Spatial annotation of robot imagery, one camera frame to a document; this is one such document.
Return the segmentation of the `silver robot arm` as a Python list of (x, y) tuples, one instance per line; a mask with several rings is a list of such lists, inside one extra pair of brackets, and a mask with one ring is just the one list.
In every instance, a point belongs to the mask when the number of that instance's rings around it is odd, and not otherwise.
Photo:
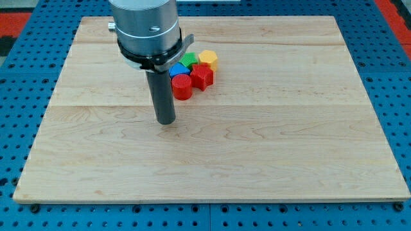
[(176, 0), (110, 0), (121, 54), (137, 69), (169, 70), (194, 43), (183, 36)]

